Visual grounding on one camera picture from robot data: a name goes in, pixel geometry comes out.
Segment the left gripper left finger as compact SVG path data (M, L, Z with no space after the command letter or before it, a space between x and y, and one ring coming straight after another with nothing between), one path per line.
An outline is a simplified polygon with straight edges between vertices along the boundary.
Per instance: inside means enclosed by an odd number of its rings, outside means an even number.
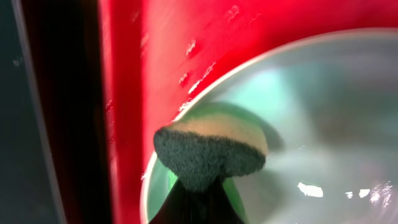
M201 224L201 200L201 193L187 190L178 180L149 224Z

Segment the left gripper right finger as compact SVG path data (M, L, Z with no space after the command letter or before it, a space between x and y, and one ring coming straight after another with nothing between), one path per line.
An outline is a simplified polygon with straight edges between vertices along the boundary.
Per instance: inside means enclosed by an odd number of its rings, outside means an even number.
M205 192L206 224L243 224L223 188L223 179L217 178Z

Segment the plate with green stain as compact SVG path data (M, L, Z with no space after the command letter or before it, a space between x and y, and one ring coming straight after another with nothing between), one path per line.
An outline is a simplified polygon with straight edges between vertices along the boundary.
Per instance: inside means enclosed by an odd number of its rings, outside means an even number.
M260 172L232 180L246 223L397 222L397 31L332 32L270 50L184 103L257 118Z

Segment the green yellow sponge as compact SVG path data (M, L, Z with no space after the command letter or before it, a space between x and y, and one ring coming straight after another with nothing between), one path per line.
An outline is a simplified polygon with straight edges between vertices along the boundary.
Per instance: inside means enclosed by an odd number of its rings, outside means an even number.
M189 111L180 120L158 129L153 143L158 160L176 176L176 181L202 194L202 224L206 224L205 192L217 178L223 179L229 201L246 223L233 178L260 171L268 152L283 145L279 133L259 116L226 103Z

